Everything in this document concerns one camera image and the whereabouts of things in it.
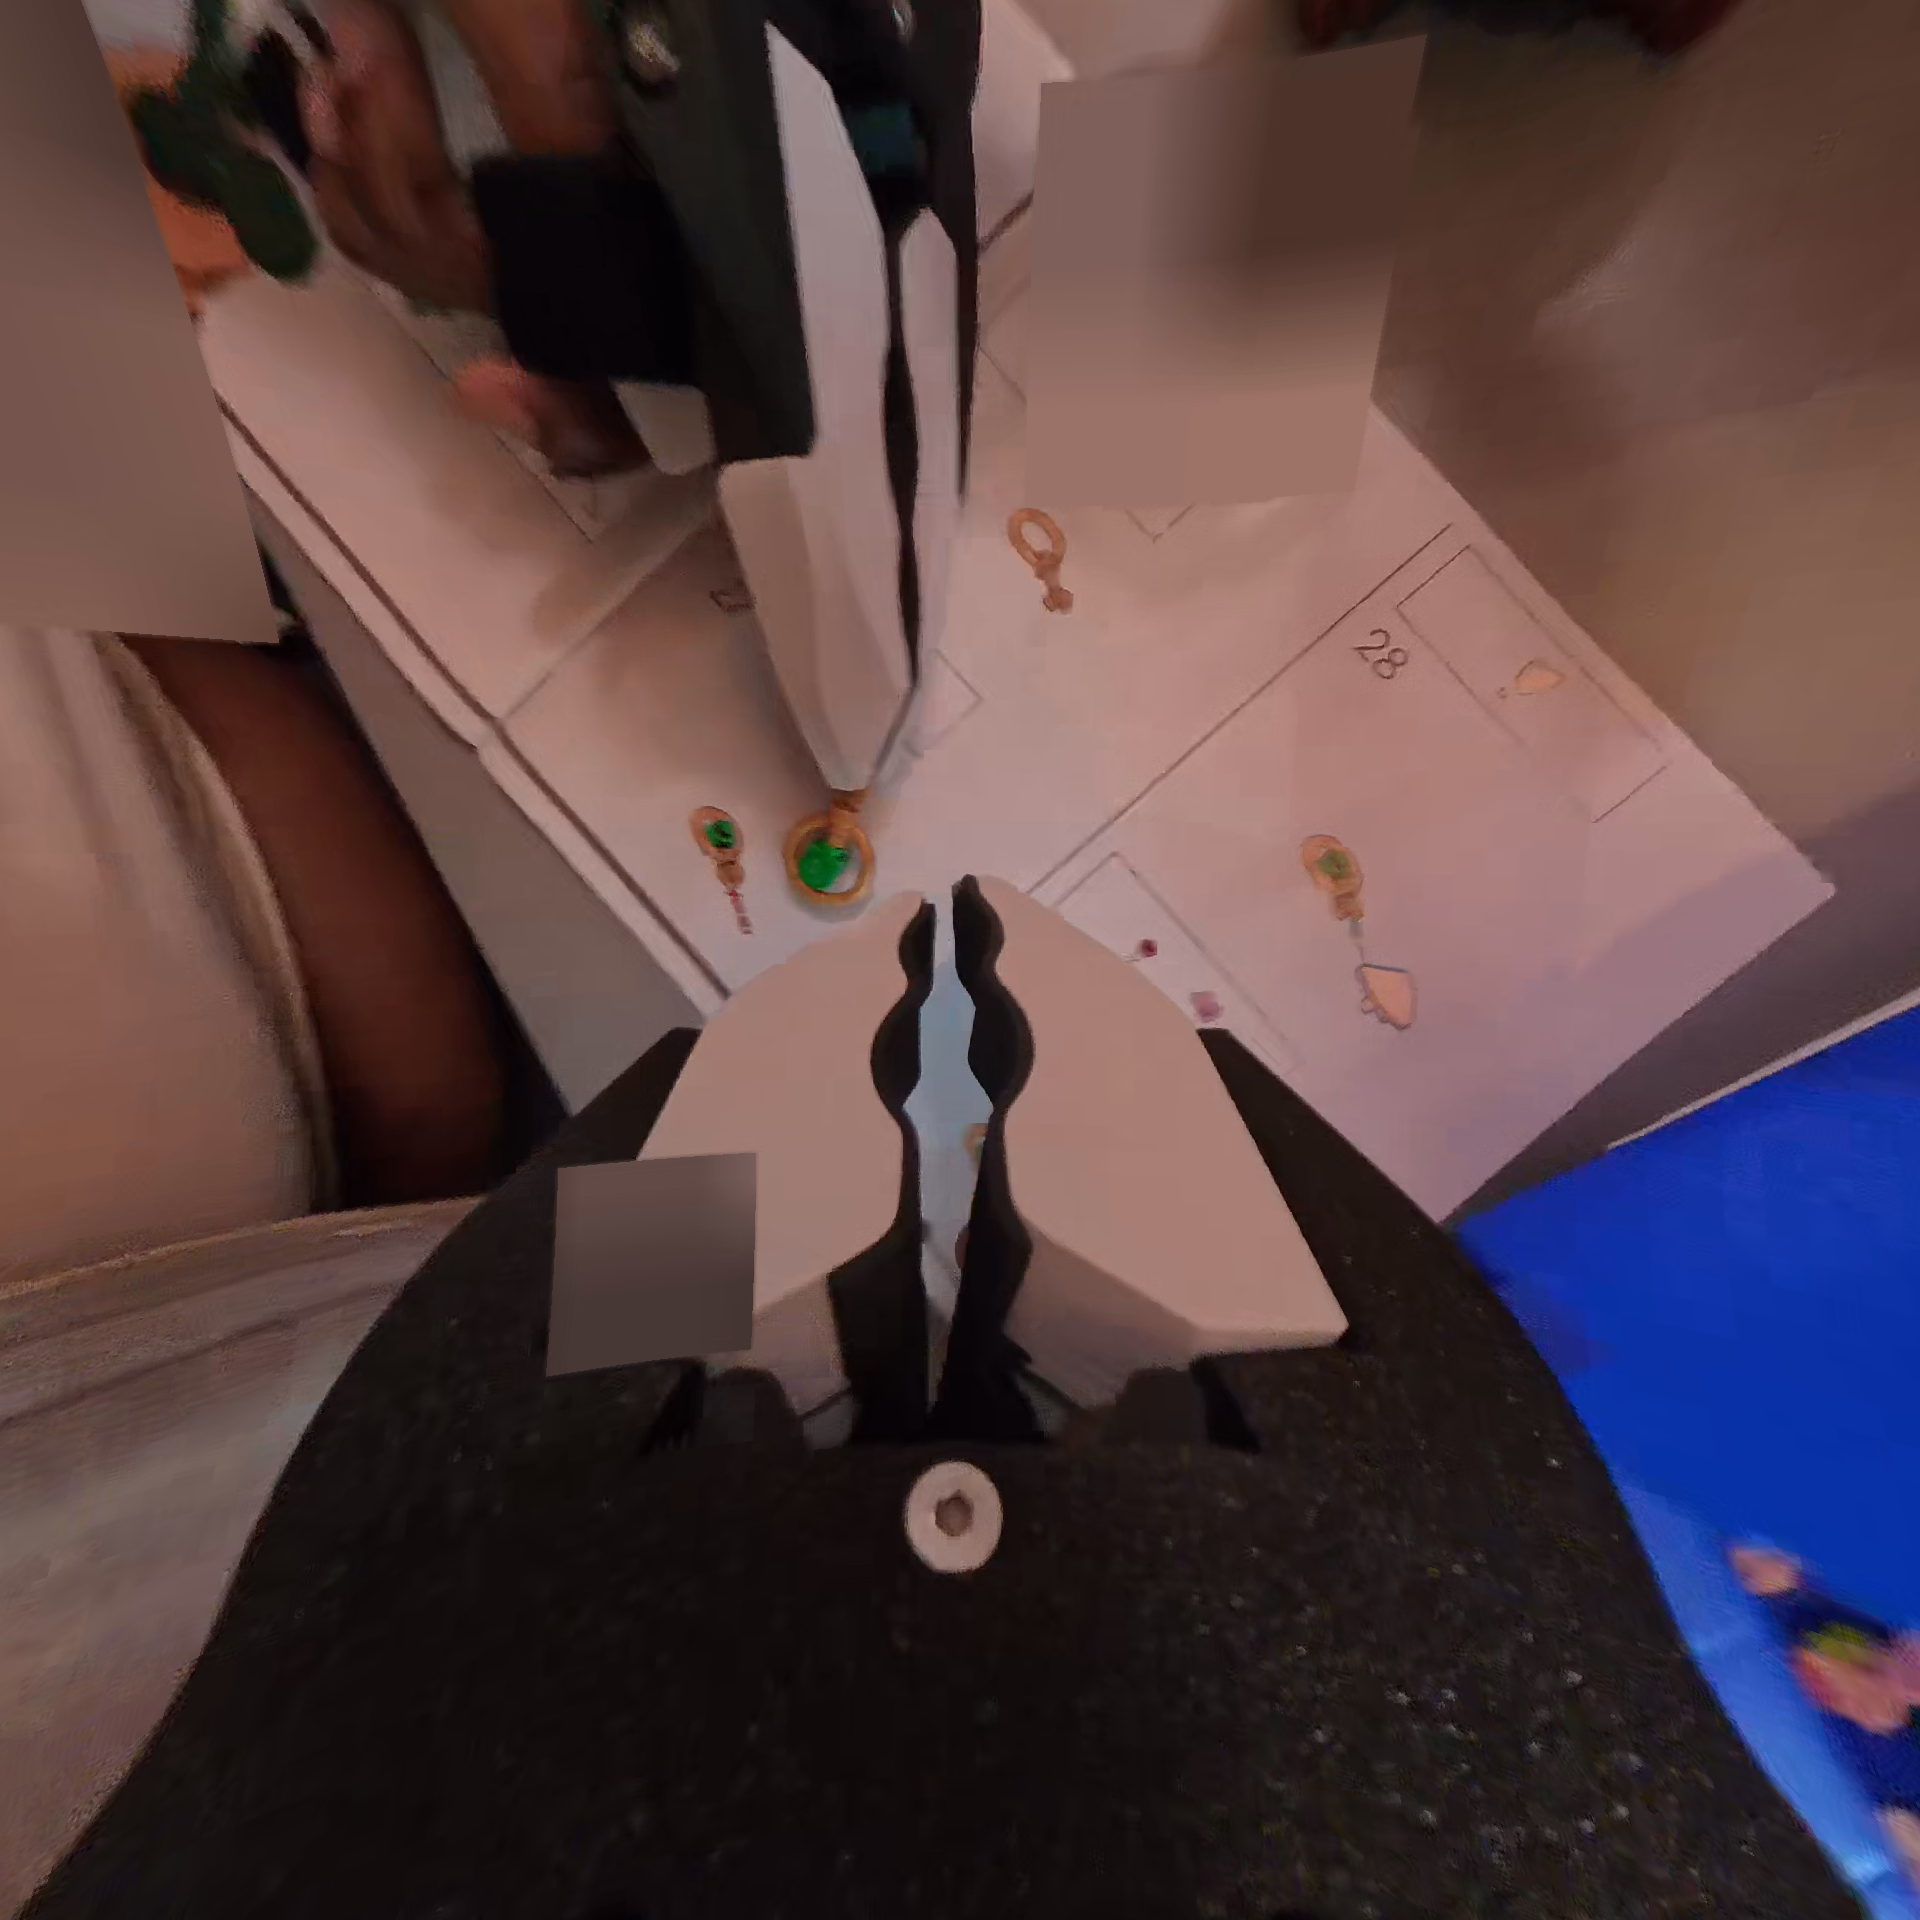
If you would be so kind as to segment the building instruction booklet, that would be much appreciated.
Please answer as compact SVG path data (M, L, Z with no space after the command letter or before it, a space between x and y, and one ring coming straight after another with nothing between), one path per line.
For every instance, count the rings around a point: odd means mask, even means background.
M1349 491L1023 494L1023 193L1070 66L982 15L972 488L922 737L866 804L876 896L996 876L1222 1024L1416 1206L1527 1136L1832 886L1381 414ZM245 490L297 502L724 998L853 911L802 903L825 809L710 486L562 488L454 411L479 329L348 264L245 276L201 350Z

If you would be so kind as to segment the grey zippered garment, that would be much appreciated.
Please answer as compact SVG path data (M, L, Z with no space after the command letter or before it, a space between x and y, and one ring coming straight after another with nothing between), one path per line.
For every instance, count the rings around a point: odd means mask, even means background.
M5 1284L5 1915L128 1774L316 1408L471 1210L298 1216Z

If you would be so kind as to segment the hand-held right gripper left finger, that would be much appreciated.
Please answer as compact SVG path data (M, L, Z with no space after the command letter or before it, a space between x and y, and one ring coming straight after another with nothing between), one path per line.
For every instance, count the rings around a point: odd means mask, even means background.
M902 1127L872 1047L906 998L922 911L919 894L888 896L756 975L692 1046L639 1153L754 1160L752 1342L726 1362L774 1379L799 1418L850 1392L829 1278L900 1210Z

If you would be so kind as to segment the person's left hand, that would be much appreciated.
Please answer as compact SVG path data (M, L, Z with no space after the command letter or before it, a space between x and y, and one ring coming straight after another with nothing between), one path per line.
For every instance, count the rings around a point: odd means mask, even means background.
M580 4L448 4L520 155L593 155L615 120ZM448 152L440 107L399 4L317 4L326 52L303 76L305 179L330 244L407 303L490 311L489 240ZM652 459L602 380L554 380L505 353L450 383L463 417L534 450L557 478L601 478Z

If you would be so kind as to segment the gold ring brick piece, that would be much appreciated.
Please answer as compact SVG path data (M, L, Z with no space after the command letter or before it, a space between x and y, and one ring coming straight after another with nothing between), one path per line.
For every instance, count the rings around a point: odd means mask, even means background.
M806 818L794 820L783 839L781 862L783 876L790 891L812 907L833 907L833 911L853 911L862 905L871 891L878 876L878 858L872 849L872 839L866 827L866 804L869 792L866 788L837 788L829 795L825 809L808 815ZM853 849L853 862L848 864L846 889L837 896L813 896L798 887L793 873L793 858L794 854L812 839L825 838L833 844L844 844Z

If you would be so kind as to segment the pale cloth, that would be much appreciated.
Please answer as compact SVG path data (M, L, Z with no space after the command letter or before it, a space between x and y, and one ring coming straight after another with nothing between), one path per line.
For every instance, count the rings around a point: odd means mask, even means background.
M120 641L5 630L5 1283L338 1187L320 1033L231 785Z

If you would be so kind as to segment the blue box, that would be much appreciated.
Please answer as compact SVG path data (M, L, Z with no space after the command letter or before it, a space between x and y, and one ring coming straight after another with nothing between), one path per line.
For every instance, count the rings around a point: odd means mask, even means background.
M1866 1915L1916 1915L1916 998L1455 1236L1765 1774Z

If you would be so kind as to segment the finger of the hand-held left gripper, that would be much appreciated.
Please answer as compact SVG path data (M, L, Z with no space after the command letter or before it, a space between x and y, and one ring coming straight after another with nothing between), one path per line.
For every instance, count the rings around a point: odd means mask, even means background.
M914 426L914 488L906 554L914 563L914 686L902 735L922 737L938 680L951 601L953 547L964 507L964 423L957 265L932 211L905 230L897 251L900 348Z
M926 218L885 231L813 66L772 87L813 442L726 465L718 503L806 753L857 794L888 777L926 664Z

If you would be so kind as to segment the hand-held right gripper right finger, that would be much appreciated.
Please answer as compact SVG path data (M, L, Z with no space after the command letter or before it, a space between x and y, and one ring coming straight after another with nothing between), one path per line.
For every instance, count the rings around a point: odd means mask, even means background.
M966 1066L990 1100L949 1330L949 1415L1028 1420L1197 1361L1349 1332L1303 1227L1173 998L993 876L951 889Z

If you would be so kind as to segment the person's leg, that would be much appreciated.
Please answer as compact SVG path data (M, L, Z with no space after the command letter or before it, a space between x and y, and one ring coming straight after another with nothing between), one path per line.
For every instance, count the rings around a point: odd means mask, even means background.
M489 1190L511 1055L490 975L330 680L282 647L125 636L261 854L320 1042L342 1200Z

